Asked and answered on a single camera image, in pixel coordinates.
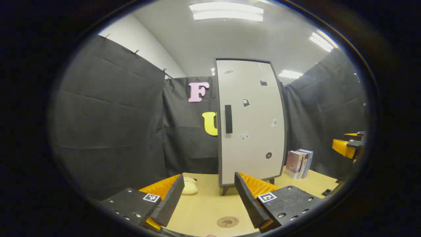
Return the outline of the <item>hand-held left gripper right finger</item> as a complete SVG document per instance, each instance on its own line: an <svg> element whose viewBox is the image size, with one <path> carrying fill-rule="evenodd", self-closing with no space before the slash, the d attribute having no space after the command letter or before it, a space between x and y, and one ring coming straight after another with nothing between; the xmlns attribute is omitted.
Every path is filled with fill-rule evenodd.
<svg viewBox="0 0 421 237"><path fill-rule="evenodd" d="M324 201L296 186L280 188L240 172L235 173L234 184L254 228L261 233L295 226Z"/></svg>

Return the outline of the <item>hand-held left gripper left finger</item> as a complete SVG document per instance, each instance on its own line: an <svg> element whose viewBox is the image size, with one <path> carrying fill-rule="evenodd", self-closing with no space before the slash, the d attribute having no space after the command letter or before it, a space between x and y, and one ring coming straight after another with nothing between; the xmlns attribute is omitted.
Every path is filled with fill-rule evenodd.
<svg viewBox="0 0 421 237"><path fill-rule="evenodd" d="M176 174L139 190L123 189L99 203L124 222L160 232L170 222L184 187L184 176Z"/></svg>

